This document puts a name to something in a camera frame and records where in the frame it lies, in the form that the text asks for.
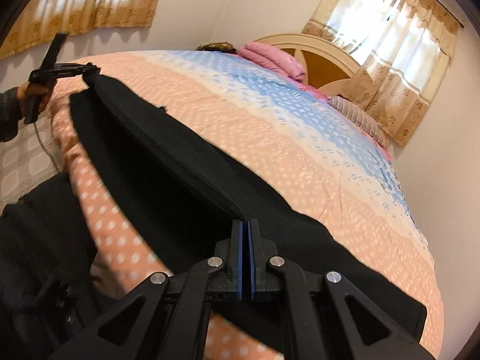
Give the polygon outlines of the dark sleeve left forearm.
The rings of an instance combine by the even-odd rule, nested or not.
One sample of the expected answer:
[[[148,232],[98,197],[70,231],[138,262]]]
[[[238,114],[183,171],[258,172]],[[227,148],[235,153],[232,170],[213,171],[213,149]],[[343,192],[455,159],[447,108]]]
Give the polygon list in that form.
[[[18,122],[24,118],[17,87],[10,88],[0,94],[0,141],[13,140],[18,134]]]

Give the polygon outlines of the person's left hand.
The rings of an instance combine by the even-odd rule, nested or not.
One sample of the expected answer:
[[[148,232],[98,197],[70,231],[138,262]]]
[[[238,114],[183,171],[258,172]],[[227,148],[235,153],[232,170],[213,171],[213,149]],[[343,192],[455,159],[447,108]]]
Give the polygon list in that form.
[[[56,80],[50,80],[45,85],[38,85],[30,82],[24,82],[16,90],[16,97],[18,99],[22,116],[26,117],[29,114],[28,102],[36,98],[40,98],[41,102],[38,106],[38,113],[41,114],[48,105],[50,98],[56,86]]]

